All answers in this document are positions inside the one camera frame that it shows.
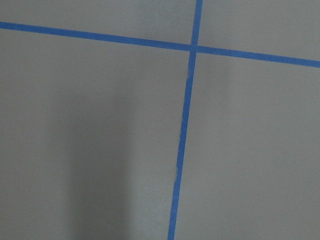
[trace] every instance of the blue stripe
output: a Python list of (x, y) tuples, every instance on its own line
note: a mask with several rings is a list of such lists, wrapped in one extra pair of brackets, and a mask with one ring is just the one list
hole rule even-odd
[(183, 172), (184, 157), (185, 157), (192, 86), (193, 86), (195, 67), (196, 67), (196, 57), (197, 57), (197, 47), (198, 47), (198, 39), (199, 39), (202, 5), (203, 5), (203, 0), (196, 1), (194, 20), (193, 20), (193, 31), (192, 31), (192, 38), (191, 38), (191, 50), (189, 54), (189, 63), (188, 63), (188, 78), (185, 84), (182, 122), (181, 122), (181, 130), (180, 130), (180, 141), (179, 141), (178, 154), (177, 154), (177, 160), (176, 160), (176, 176), (175, 176), (175, 182), (174, 182), (173, 194), (172, 194), (169, 230), (168, 230), (168, 238), (167, 238), (168, 240), (174, 240), (175, 233), (176, 233), (176, 223), (177, 223), (180, 188), (181, 188), (182, 172)]
[(221, 56), (229, 56), (243, 59), (254, 59), (261, 61), (269, 61), (276, 63), (284, 63), (284, 64), (294, 64), (308, 67), (320, 68), (320, 61), (317, 60), (309, 60), (288, 56), (278, 56), (278, 55), (270, 55), (264, 53), (254, 53), (249, 51), (238, 51), (238, 50), (229, 50), (215, 47), (207, 47), (207, 46), (198, 46), (198, 53), (204, 54), (214, 54)]
[[(197, 14), (199, 14), (198, 11), (195, 12), (196, 18), (194, 21), (195, 26), (198, 26), (198, 27), (194, 27), (192, 32), (191, 45), (193, 46), (196, 46), (195, 43), (198, 40), (199, 29), (200, 29), (199, 27), (200, 17), (197, 17), (196, 16)], [(80, 38), (80, 39), (91, 39), (91, 40), (97, 40), (97, 41), (147, 46), (147, 47), (154, 47), (154, 48), (161, 48), (161, 49), (172, 49), (172, 50), (180, 50), (180, 51), (187, 51), (187, 52), (192, 50), (192, 46), (189, 44), (167, 42), (167, 41), (156, 41), (156, 40), (149, 40), (149, 39), (143, 39), (143, 38), (117, 36), (117, 35), (109, 35), (109, 34), (102, 34), (102, 33), (86, 32), (86, 31), (67, 30), (67, 29), (52, 28), (52, 27), (45, 27), (45, 26), (9, 23), (9, 22), (3, 22), (3, 21), (0, 21), (0, 29), (58, 35), (58, 36)], [(213, 55), (229, 56), (229, 57), (235, 57), (235, 58), (253, 59), (253, 60), (261, 60), (261, 61), (268, 61), (268, 62), (275, 62), (275, 63), (284, 63), (284, 64), (293, 64), (293, 65), (320, 68), (320, 61), (304, 59), (304, 58), (295, 58), (295, 57), (288, 57), (288, 56), (279, 56), (279, 55), (255, 53), (255, 52), (249, 52), (249, 51), (231, 50), (231, 49), (223, 49), (223, 48), (208, 47), (208, 46), (198, 46), (197, 52), (204, 53), (204, 54), (213, 54)]]
[(91, 40), (98, 40), (98, 41), (105, 41), (105, 42), (131, 44), (131, 45), (155, 47), (155, 48), (161, 48), (161, 49), (172, 49), (172, 50), (180, 50), (180, 51), (190, 51), (191, 49), (190, 45), (182, 44), (182, 43), (156, 41), (156, 40), (148, 40), (148, 39), (141, 39), (141, 38), (134, 38), (134, 37), (93, 33), (93, 32), (86, 32), (86, 31), (75, 31), (75, 30), (67, 30), (67, 29), (60, 29), (60, 28), (45, 27), (45, 26), (25, 25), (25, 24), (18, 24), (18, 23), (3, 22), (3, 21), (0, 21), (0, 29), (16, 30), (16, 31), (23, 31), (23, 32), (39, 33), (39, 34), (50, 34), (50, 35), (58, 35), (58, 36), (80, 38), (80, 39), (91, 39)]

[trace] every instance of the tape strip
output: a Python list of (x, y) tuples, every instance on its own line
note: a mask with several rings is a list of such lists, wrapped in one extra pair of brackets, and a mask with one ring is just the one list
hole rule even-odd
[(229, 57), (235, 57), (235, 58), (254, 59), (254, 60), (269, 61), (269, 62), (275, 62), (275, 63), (294, 64), (294, 65), (320, 68), (320, 61), (303, 59), (303, 58), (270, 55), (270, 54), (264, 54), (264, 53), (238, 51), (238, 50), (222, 49), (222, 48), (207, 47), (207, 46), (198, 46), (197, 51), (198, 53), (203, 53), (203, 54), (213, 54), (213, 55), (229, 56)]
[[(3, 21), (0, 21), (0, 29), (39, 33), (39, 34), (58, 35), (58, 36), (80, 38), (80, 39), (91, 39), (91, 40), (97, 40), (97, 41), (122, 43), (122, 44), (154, 47), (154, 48), (161, 48), (161, 49), (172, 49), (172, 50), (187, 51), (187, 52), (190, 52), (192, 50), (192, 46), (195, 46), (194, 44), (194, 42), (196, 41), (195, 36), (197, 36), (197, 34), (199, 35), (199, 28), (194, 28), (193, 31), (196, 30), (198, 31), (198, 33), (192, 34), (191, 45), (189, 45), (189, 44), (175, 43), (175, 42), (168, 42), (168, 41), (156, 41), (156, 40), (149, 40), (149, 39), (143, 39), (143, 38), (117, 36), (117, 35), (109, 35), (109, 34), (102, 34), (102, 33), (86, 32), (86, 31), (67, 30), (67, 29), (61, 29), (61, 28), (26, 25), (26, 24), (10, 23), (10, 22), (3, 22)], [(268, 62), (275, 62), (275, 63), (293, 64), (293, 65), (320, 68), (320, 61), (304, 59), (304, 58), (295, 58), (295, 57), (288, 57), (288, 56), (279, 56), (279, 55), (271, 55), (271, 54), (256, 53), (256, 52), (249, 52), (249, 51), (231, 50), (231, 49), (215, 48), (215, 47), (208, 47), (208, 46), (198, 46), (197, 52), (203, 53), (203, 54), (229, 56), (229, 57), (235, 57), (235, 58), (253, 59), (253, 60), (261, 60), (261, 61), (268, 61)]]
[(23, 32), (39, 33), (39, 34), (50, 34), (50, 35), (58, 35), (58, 36), (80, 38), (80, 39), (91, 39), (91, 40), (98, 40), (98, 41), (105, 41), (105, 42), (131, 44), (131, 45), (155, 47), (155, 48), (161, 48), (161, 49), (172, 49), (172, 50), (180, 50), (180, 51), (190, 51), (191, 49), (190, 45), (182, 44), (182, 43), (156, 41), (156, 40), (148, 40), (148, 39), (142, 39), (142, 38), (93, 33), (93, 32), (86, 32), (86, 31), (75, 31), (75, 30), (67, 30), (67, 29), (61, 29), (61, 28), (45, 27), (45, 26), (25, 25), (25, 24), (18, 24), (18, 23), (3, 22), (3, 21), (0, 21), (0, 29), (16, 30), (16, 31), (23, 31)]
[(181, 188), (187, 130), (188, 130), (188, 120), (189, 120), (189, 112), (190, 112), (190, 103), (191, 103), (191, 95), (192, 95), (192, 86), (193, 86), (194, 73), (195, 73), (195, 67), (196, 67), (196, 57), (197, 57), (197, 47), (198, 47), (198, 39), (199, 39), (199, 31), (200, 31), (202, 5), (203, 5), (203, 0), (196, 1), (194, 20), (193, 20), (193, 31), (192, 31), (192, 38), (191, 38), (191, 50), (189, 54), (189, 63), (188, 63), (188, 78), (185, 84), (182, 122), (181, 122), (181, 130), (180, 130), (180, 141), (179, 141), (178, 154), (177, 154), (177, 160), (176, 160), (176, 177), (173, 185), (169, 230), (168, 230), (168, 238), (167, 238), (168, 240), (175, 239), (180, 188)]

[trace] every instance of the wall surface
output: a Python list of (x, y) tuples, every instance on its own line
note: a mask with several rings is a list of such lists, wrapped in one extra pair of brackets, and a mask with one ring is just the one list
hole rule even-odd
[(320, 239), (319, 11), (2, 0), (0, 239)]

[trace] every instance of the blue tape line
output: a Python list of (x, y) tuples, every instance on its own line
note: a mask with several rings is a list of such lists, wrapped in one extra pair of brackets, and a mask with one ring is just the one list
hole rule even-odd
[[(154, 47), (154, 48), (161, 48), (161, 49), (172, 49), (172, 50), (189, 52), (192, 50), (192, 47), (195, 46), (194, 43), (197, 40), (196, 36), (199, 35), (200, 28), (199, 27), (193, 28), (191, 45), (183, 44), (183, 43), (168, 42), (168, 41), (156, 41), (156, 40), (149, 40), (149, 39), (143, 39), (143, 38), (93, 33), (93, 32), (86, 32), (86, 31), (67, 30), (67, 29), (45, 27), (45, 26), (34, 26), (34, 25), (26, 25), (26, 24), (19, 24), (19, 23), (10, 23), (10, 22), (3, 22), (3, 21), (0, 21), (0, 29), (16, 30), (16, 31), (23, 31), (23, 32), (39, 33), (39, 34), (58, 35), (58, 36), (80, 38), (80, 39), (91, 39), (91, 40), (97, 40), (97, 41), (122, 43), (122, 44)], [(204, 53), (204, 54), (229, 56), (229, 57), (235, 57), (235, 58), (253, 59), (253, 60), (261, 60), (261, 61), (268, 61), (268, 62), (275, 62), (275, 63), (284, 63), (284, 64), (293, 64), (293, 65), (320, 68), (320, 61), (304, 59), (304, 58), (295, 58), (295, 57), (288, 57), (288, 56), (248, 52), (248, 51), (230, 50), (230, 49), (222, 49), (222, 48), (215, 48), (215, 47), (208, 47), (208, 46), (198, 46), (197, 52)]]
[(93, 33), (93, 32), (86, 32), (86, 31), (67, 30), (67, 29), (45, 27), (45, 26), (25, 25), (25, 24), (18, 24), (18, 23), (3, 22), (3, 21), (0, 21), (0, 29), (32, 32), (32, 33), (39, 33), (39, 34), (50, 34), (50, 35), (58, 35), (58, 36), (73, 37), (73, 38), (80, 38), (80, 39), (91, 39), (91, 40), (98, 40), (98, 41), (105, 41), (105, 42), (131, 44), (131, 45), (155, 47), (155, 48), (161, 48), (161, 49), (172, 49), (172, 50), (180, 50), (180, 51), (188, 51), (188, 52), (191, 49), (191, 46), (189, 44), (148, 40), (148, 39), (142, 39), (142, 38), (126, 37), (126, 36), (116, 36), (116, 35)]
[(195, 67), (196, 67), (196, 57), (197, 57), (199, 31), (200, 31), (200, 21), (201, 21), (201, 14), (202, 14), (202, 5), (203, 5), (203, 0), (196, 1), (194, 20), (193, 20), (192, 38), (191, 38), (191, 50), (189, 54), (189, 63), (188, 63), (188, 78), (185, 84), (182, 122), (181, 122), (181, 130), (180, 130), (180, 141), (179, 141), (178, 154), (177, 154), (177, 160), (176, 160), (176, 177), (175, 177), (173, 194), (172, 194), (170, 221), (169, 221), (168, 238), (167, 238), (168, 240), (174, 240), (175, 233), (176, 233), (176, 223), (177, 223), (177, 216), (178, 216), (180, 188), (181, 188), (182, 172), (183, 172), (184, 157), (185, 157), (192, 86), (193, 86)]
[(270, 55), (264, 53), (254, 53), (249, 51), (238, 51), (238, 50), (229, 50), (215, 47), (207, 47), (207, 46), (198, 46), (198, 53), (204, 54), (214, 54), (221, 56), (229, 56), (243, 59), (254, 59), (261, 61), (269, 61), (276, 63), (284, 63), (284, 64), (294, 64), (308, 67), (320, 68), (320, 61), (317, 60), (309, 60), (288, 56), (278, 56), (278, 55)]

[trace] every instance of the gray wall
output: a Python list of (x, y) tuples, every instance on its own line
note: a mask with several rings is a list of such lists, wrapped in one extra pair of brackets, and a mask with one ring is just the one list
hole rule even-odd
[[(190, 44), (195, 0), (2, 0)], [(204, 0), (199, 45), (320, 60), (320, 3)], [(0, 239), (167, 239), (189, 53), (0, 29)], [(176, 240), (320, 239), (319, 68), (197, 54)]]

